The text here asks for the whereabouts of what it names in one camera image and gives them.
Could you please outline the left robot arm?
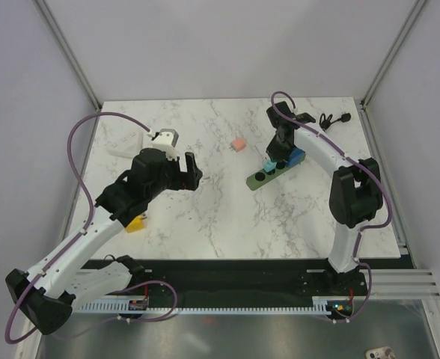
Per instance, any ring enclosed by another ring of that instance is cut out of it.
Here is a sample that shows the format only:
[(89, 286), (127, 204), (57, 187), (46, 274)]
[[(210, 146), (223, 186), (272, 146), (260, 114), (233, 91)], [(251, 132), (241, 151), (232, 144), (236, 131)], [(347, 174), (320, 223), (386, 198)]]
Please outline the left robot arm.
[(164, 190), (198, 188), (203, 176), (194, 153), (185, 154), (186, 171), (179, 159), (166, 152), (143, 149), (96, 199), (85, 224), (28, 271), (12, 270), (5, 278), (16, 308), (44, 335), (56, 332), (72, 312), (101, 296), (144, 288), (144, 267), (128, 255), (81, 280), (76, 273), (110, 239), (125, 230)]

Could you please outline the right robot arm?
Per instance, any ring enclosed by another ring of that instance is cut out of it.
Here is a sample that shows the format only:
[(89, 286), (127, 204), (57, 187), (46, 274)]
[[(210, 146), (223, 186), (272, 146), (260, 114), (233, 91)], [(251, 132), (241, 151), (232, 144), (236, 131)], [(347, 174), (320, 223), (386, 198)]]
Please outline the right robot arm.
[(334, 243), (319, 282), (327, 292), (341, 294), (360, 286), (364, 264), (358, 251), (365, 230), (383, 206), (390, 206), (381, 184), (379, 164), (373, 158), (354, 159), (346, 154), (308, 113), (297, 114), (294, 102), (273, 102), (266, 114), (275, 135), (266, 148), (267, 173), (287, 168), (298, 152), (310, 156), (331, 178), (329, 210), (336, 221)]

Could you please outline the yellow plug adapter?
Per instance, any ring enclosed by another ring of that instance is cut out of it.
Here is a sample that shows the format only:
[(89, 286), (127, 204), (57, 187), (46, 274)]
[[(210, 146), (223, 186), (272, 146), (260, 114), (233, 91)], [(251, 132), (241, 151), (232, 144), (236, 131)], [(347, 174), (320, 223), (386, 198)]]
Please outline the yellow plug adapter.
[(134, 233), (134, 232), (138, 232), (139, 230), (143, 230), (145, 228), (145, 220), (146, 219), (147, 219), (147, 215), (145, 213), (136, 216), (125, 227), (125, 231), (127, 233)]

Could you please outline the blue cube socket adapter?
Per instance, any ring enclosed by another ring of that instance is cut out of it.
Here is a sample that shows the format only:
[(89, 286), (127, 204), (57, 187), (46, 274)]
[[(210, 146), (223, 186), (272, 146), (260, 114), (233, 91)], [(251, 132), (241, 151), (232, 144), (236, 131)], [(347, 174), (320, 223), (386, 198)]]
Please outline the blue cube socket adapter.
[(292, 168), (300, 164), (305, 159), (305, 152), (299, 148), (295, 148), (287, 160), (287, 167)]

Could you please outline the teal USB plug adapter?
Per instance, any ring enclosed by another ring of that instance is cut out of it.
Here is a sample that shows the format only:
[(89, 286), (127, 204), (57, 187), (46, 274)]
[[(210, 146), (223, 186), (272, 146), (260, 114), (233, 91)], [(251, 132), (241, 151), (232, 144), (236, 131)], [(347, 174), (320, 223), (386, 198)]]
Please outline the teal USB plug adapter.
[(275, 170), (276, 170), (276, 165), (277, 162), (268, 160), (264, 163), (263, 165), (263, 171), (267, 174), (267, 175), (273, 175)]

